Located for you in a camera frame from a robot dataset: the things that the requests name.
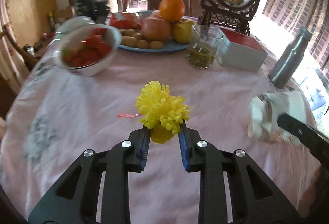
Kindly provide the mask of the cardboard box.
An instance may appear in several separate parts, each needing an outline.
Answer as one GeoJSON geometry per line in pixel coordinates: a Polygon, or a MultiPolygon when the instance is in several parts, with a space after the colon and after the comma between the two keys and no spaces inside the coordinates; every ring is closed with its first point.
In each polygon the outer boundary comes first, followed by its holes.
{"type": "Polygon", "coordinates": [[[62,24],[63,22],[73,17],[74,17],[74,9],[71,6],[64,9],[53,10],[53,18],[55,20],[55,23],[62,24]]]}

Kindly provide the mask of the yellow pom-pom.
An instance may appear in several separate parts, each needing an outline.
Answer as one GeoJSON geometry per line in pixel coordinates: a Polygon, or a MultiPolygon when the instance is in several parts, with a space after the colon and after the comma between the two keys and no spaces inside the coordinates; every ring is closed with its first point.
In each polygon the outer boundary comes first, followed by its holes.
{"type": "Polygon", "coordinates": [[[147,83],[136,99],[136,108],[143,116],[139,120],[151,131],[151,140],[165,144],[181,131],[183,123],[190,119],[190,107],[185,98],[170,94],[169,85],[158,81],[147,83]]]}

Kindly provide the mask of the orange fruit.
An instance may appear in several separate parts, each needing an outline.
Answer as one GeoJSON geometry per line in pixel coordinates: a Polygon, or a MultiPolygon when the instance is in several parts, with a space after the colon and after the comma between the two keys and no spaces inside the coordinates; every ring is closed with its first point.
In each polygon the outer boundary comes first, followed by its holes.
{"type": "Polygon", "coordinates": [[[161,0],[158,10],[164,20],[175,23],[185,15],[186,7],[183,0],[161,0]]]}

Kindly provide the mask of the grey metal bottle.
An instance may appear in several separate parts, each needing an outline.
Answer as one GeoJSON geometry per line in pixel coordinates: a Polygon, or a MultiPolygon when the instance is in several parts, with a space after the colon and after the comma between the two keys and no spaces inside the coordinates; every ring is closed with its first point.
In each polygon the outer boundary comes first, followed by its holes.
{"type": "Polygon", "coordinates": [[[269,79],[276,88],[282,89],[290,80],[303,60],[312,35],[307,28],[301,27],[294,40],[287,45],[282,56],[269,73],[269,79]]]}

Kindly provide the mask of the small black jar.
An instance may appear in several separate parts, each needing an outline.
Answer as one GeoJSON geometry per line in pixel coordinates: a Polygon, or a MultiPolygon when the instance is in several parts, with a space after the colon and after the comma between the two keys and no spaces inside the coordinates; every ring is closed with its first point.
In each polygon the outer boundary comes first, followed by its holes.
{"type": "Polygon", "coordinates": [[[99,24],[104,24],[110,12],[108,0],[96,0],[94,2],[94,20],[99,24]]]}

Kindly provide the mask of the white red box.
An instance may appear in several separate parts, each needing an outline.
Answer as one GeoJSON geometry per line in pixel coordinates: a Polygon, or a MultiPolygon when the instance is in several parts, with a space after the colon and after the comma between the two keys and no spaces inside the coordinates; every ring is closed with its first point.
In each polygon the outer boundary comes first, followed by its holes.
{"type": "Polygon", "coordinates": [[[223,40],[216,52],[219,65],[257,73],[267,58],[264,48],[253,38],[233,30],[219,28],[223,40]]]}

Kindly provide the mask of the white lidded jar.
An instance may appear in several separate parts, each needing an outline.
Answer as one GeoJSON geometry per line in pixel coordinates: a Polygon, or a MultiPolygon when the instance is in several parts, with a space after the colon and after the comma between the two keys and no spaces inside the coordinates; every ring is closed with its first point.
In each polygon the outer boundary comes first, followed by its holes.
{"type": "Polygon", "coordinates": [[[55,33],[64,35],[81,27],[94,24],[96,24],[96,22],[88,16],[76,16],[63,22],[63,24],[56,29],[55,33]]]}

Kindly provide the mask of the glass of green tea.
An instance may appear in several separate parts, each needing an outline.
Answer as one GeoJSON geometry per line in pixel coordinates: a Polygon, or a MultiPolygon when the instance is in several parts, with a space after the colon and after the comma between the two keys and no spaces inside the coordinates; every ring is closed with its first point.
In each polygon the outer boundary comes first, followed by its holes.
{"type": "Polygon", "coordinates": [[[187,62],[198,69],[209,68],[223,41],[222,31],[218,27],[195,24],[186,50],[187,62]]]}

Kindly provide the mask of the white floral bowl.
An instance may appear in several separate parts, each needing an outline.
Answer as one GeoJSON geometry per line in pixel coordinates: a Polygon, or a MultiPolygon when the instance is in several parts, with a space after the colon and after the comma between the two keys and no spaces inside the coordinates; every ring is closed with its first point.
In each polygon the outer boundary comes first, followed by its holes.
{"type": "Polygon", "coordinates": [[[120,31],[112,26],[83,26],[59,40],[53,60],[72,74],[91,77],[109,67],[121,41],[120,31]]]}

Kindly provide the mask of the blue fruit plate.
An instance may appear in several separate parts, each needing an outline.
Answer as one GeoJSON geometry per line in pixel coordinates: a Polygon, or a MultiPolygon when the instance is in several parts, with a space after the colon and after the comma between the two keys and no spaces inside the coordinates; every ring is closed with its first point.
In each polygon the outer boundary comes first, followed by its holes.
{"type": "MultiPolygon", "coordinates": [[[[132,16],[136,23],[141,23],[142,20],[151,16],[153,11],[145,10],[140,12],[120,12],[121,16],[132,16]]],[[[171,37],[166,43],[160,43],[159,41],[149,42],[148,44],[145,41],[139,42],[135,47],[128,45],[120,44],[119,48],[137,53],[145,54],[165,54],[165,53],[175,53],[184,51],[187,49],[187,44],[182,44],[174,41],[171,37]]]]}

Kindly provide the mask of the paper cup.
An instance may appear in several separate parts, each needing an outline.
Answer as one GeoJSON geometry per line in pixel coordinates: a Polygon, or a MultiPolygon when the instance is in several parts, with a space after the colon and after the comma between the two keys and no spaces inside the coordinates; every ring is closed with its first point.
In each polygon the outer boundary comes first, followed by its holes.
{"type": "Polygon", "coordinates": [[[289,114],[306,123],[306,102],[298,91],[266,92],[251,99],[249,104],[248,136],[271,143],[299,145],[297,137],[280,128],[280,115],[289,114]]]}

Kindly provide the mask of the red apple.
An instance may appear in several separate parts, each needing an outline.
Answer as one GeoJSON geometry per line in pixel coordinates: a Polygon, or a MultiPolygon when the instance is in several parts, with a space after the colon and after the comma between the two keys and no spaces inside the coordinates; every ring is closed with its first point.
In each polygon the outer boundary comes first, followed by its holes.
{"type": "Polygon", "coordinates": [[[165,43],[171,36],[171,25],[162,18],[149,16],[142,20],[141,33],[149,41],[161,41],[165,43]]]}

